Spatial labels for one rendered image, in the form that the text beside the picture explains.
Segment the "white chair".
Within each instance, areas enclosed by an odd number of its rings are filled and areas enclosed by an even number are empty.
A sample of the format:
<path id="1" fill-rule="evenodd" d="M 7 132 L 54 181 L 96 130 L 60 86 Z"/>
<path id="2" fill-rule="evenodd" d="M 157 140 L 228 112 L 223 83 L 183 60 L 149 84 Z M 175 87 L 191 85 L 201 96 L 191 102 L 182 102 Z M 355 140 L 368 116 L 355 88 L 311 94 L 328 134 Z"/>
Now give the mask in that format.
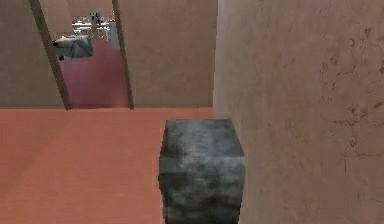
<path id="1" fill-rule="evenodd" d="M 111 30 L 108 27 L 98 27 L 97 35 L 99 39 L 105 39 L 109 41 L 111 38 Z"/>

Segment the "dark grey stone block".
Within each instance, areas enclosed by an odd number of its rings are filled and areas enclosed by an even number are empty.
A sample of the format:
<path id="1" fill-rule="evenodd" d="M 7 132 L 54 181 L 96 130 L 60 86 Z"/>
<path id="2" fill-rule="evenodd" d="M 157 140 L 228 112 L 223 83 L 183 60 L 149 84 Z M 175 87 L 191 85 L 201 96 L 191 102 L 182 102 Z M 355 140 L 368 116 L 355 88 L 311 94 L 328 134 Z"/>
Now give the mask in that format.
<path id="1" fill-rule="evenodd" d="M 158 174 L 165 224 L 238 224 L 245 176 L 230 119 L 165 122 Z"/>

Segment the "grey sofa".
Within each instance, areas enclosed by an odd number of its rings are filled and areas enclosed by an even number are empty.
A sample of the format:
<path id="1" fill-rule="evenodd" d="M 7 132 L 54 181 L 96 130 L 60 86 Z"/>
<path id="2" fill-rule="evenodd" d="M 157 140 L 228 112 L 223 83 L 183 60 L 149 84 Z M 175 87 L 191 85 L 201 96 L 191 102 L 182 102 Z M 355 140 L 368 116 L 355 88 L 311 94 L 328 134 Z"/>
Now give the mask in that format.
<path id="1" fill-rule="evenodd" d="M 84 58 L 94 55 L 89 35 L 70 35 L 52 41 L 56 56 L 60 61 L 65 58 Z"/>

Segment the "white dining table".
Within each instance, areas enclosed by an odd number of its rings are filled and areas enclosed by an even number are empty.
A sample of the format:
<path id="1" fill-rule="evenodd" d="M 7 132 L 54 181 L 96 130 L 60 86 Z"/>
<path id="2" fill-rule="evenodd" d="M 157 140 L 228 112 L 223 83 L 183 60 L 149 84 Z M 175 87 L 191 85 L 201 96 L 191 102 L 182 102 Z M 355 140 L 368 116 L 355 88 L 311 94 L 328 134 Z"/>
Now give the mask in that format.
<path id="1" fill-rule="evenodd" d="M 90 22 L 80 22 L 77 21 L 72 24 L 72 28 L 74 29 L 74 32 L 76 34 L 82 34 L 82 35 L 97 35 L 97 28 L 98 27 L 108 27 L 110 29 L 110 24 L 108 22 L 102 22 L 101 24 L 93 24 Z"/>

